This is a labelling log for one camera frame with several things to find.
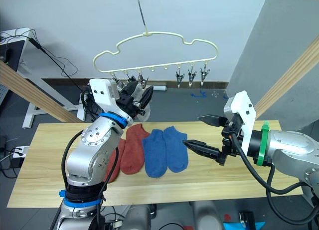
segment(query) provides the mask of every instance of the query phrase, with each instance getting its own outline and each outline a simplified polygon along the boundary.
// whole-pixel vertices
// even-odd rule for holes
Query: wooden table
[[[61,157],[68,141],[89,123],[40,124],[32,140],[11,194],[10,208],[54,208],[61,203],[58,193],[64,188],[61,175]],[[157,122],[143,123],[144,129],[165,129],[174,125],[187,133],[188,139],[206,142],[221,148],[222,128],[208,126],[202,122]],[[262,121],[256,121],[260,130]],[[270,121],[272,129],[280,130],[278,121]],[[73,150],[79,139],[71,147]],[[225,166],[199,156],[188,150],[189,164],[186,170],[173,173],[167,169],[158,179],[149,178],[145,169],[134,175],[120,172],[116,181],[104,192],[107,206],[170,203],[196,200],[218,200],[265,197],[265,189],[250,175],[239,156],[228,156]],[[254,165],[266,179],[268,167]],[[298,179],[276,171],[273,186],[283,189]],[[301,188],[289,195],[302,194]]]

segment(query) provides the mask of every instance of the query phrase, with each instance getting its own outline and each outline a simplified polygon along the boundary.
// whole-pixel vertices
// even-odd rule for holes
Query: gray floor
[[[71,102],[77,102],[79,93],[76,88],[72,86],[55,86],[55,88],[63,96],[67,96]],[[204,94],[201,93],[199,89],[168,89],[167,92],[155,92],[149,121],[195,121],[197,116],[202,114],[223,114],[223,106],[226,103],[224,91],[204,90],[204,92]],[[6,149],[29,145],[39,123],[59,122],[45,114],[35,117],[32,128],[22,129],[27,107],[28,103],[13,93],[8,94],[1,105],[0,135],[6,136]],[[301,132],[319,140],[319,122],[305,127]],[[14,183],[15,179],[7,179],[2,174],[0,175],[0,229],[48,229],[56,209],[9,209],[6,207]],[[307,215],[311,210],[301,196],[276,197],[275,202],[284,214],[295,219]],[[222,220],[224,214],[229,214],[232,222],[238,222],[238,211],[250,210],[254,212],[256,221],[266,222],[264,230],[307,229],[306,226],[291,226],[279,220],[272,213],[265,198],[220,200],[215,201],[215,204]],[[158,208],[158,216],[152,220],[153,230],[158,230],[169,222],[193,226],[192,211],[188,203],[160,204]],[[116,206],[116,210],[118,213],[125,214],[127,206]],[[111,212],[111,208],[104,210],[104,213]],[[174,230],[177,228],[176,226],[167,226],[165,229]]]

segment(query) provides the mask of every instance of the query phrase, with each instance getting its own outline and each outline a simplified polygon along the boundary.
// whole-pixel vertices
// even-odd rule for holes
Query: green clip
[[[262,166],[266,154],[267,140],[268,140],[268,132],[269,132],[269,122],[265,121],[263,127],[261,128],[261,141],[259,148],[259,155],[257,159],[257,165]]]

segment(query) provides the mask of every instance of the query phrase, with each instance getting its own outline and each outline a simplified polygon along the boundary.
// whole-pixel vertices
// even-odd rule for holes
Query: power strip
[[[29,151],[29,148],[30,146],[17,146],[16,149],[13,149],[13,151],[15,152],[19,152],[19,153],[22,153],[23,155],[19,155],[17,153],[14,153],[12,155],[12,158],[25,158],[26,157],[26,154],[28,153]]]

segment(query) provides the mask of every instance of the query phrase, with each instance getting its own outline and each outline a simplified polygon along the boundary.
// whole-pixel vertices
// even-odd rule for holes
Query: blue sock
[[[171,126],[164,130],[163,136],[169,169],[174,173],[183,171],[188,165],[187,148],[182,142],[182,140],[187,139],[187,134],[181,133],[174,126]]]
[[[163,131],[153,129],[147,138],[142,139],[142,143],[147,175],[151,178],[163,176],[167,169],[166,146]]]

